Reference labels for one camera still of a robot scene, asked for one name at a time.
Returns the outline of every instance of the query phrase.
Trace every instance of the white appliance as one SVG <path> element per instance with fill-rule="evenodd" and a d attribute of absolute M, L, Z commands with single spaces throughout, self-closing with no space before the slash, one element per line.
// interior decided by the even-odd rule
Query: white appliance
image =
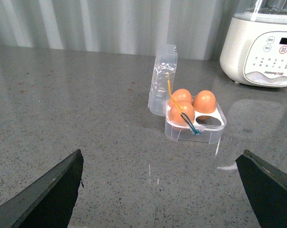
<path fill-rule="evenodd" d="M 287 0 L 239 0 L 220 65 L 236 83 L 287 86 Z"/>

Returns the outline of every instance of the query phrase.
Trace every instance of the egg cup hole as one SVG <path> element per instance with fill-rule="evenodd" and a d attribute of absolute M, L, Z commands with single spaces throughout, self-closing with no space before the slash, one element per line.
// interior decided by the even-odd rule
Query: egg cup hole
<path fill-rule="evenodd" d="M 221 126 L 222 123 L 218 118 L 209 115 L 198 116 L 195 121 L 201 125 Z"/>

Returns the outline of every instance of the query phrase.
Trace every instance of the egg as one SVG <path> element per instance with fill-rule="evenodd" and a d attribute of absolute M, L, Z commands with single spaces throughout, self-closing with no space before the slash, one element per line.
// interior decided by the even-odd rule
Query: egg
<path fill-rule="evenodd" d="M 172 96 L 176 102 L 187 101 L 189 103 L 192 103 L 191 93 L 186 89 L 178 89 L 172 94 Z M 169 106 L 170 107 L 174 106 L 172 98 L 170 98 L 169 100 Z"/>
<path fill-rule="evenodd" d="M 181 108 L 182 113 L 186 113 L 187 116 L 190 118 L 191 122 L 194 122 L 194 108 L 191 103 L 187 101 L 178 101 L 177 104 Z M 177 108 L 177 106 L 174 104 L 169 112 L 169 120 L 171 120 L 173 123 L 187 126 L 188 124 L 184 121 L 184 119 L 181 117 L 181 114 Z"/>
<path fill-rule="evenodd" d="M 213 113 L 216 110 L 216 98 L 214 94 L 209 90 L 199 92 L 194 98 L 193 108 L 200 113 Z M 207 120 L 208 118 L 208 116 L 201 116 L 198 119 Z"/>

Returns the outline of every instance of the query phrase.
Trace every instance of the button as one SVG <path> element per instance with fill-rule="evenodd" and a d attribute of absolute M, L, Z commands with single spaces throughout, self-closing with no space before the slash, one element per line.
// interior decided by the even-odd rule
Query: button
<path fill-rule="evenodd" d="M 287 46 L 282 46 L 282 47 L 280 47 L 279 52 L 280 52 L 281 54 L 285 54 L 285 53 L 287 52 Z"/>
<path fill-rule="evenodd" d="M 263 50 L 264 50 L 265 52 L 270 51 L 270 50 L 271 50 L 271 45 L 267 44 L 266 46 L 264 46 Z"/>
<path fill-rule="evenodd" d="M 268 38 L 267 38 L 267 43 L 268 43 L 268 44 L 272 44 L 274 41 L 275 41 L 275 38 L 274 38 L 274 37 L 268 37 Z"/>

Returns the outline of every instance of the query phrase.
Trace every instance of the white curtain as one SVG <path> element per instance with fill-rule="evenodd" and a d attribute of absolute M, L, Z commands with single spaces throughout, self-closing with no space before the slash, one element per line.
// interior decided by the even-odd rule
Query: white curtain
<path fill-rule="evenodd" d="M 218 59 L 235 0 L 0 0 L 0 45 Z"/>

